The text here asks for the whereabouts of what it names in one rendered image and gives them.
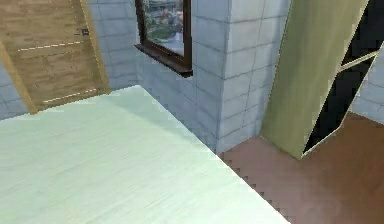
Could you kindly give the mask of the dark brown framed window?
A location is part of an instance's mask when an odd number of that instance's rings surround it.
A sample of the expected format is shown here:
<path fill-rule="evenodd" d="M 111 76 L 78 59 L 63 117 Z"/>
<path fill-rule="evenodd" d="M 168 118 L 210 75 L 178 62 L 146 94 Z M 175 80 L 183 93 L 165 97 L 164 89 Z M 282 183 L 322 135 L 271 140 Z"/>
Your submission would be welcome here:
<path fill-rule="evenodd" d="M 134 0 L 135 47 L 183 78 L 193 75 L 191 0 Z"/>

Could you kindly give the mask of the olive green open shelf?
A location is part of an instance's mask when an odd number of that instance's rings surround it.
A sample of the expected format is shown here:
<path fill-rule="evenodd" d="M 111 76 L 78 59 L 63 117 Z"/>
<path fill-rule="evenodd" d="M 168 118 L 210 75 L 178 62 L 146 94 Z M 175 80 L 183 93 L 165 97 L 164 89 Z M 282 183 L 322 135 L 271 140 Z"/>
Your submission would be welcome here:
<path fill-rule="evenodd" d="M 261 136 L 302 159 L 335 133 L 384 43 L 384 0 L 292 0 Z"/>

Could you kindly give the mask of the pale green table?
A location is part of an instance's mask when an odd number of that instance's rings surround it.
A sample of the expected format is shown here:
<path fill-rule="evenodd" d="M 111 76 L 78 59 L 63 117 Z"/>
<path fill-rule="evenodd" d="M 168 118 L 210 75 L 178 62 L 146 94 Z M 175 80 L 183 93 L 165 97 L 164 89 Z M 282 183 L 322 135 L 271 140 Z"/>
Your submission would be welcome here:
<path fill-rule="evenodd" d="M 0 224 L 290 224 L 136 86 L 0 121 Z"/>

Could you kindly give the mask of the light wooden room door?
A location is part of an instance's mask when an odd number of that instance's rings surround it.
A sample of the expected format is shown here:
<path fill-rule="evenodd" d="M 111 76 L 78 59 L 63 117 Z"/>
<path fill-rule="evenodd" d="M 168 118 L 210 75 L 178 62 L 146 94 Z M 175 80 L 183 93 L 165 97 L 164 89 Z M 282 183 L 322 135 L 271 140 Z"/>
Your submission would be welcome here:
<path fill-rule="evenodd" d="M 88 0 L 0 0 L 0 59 L 31 114 L 111 92 Z"/>

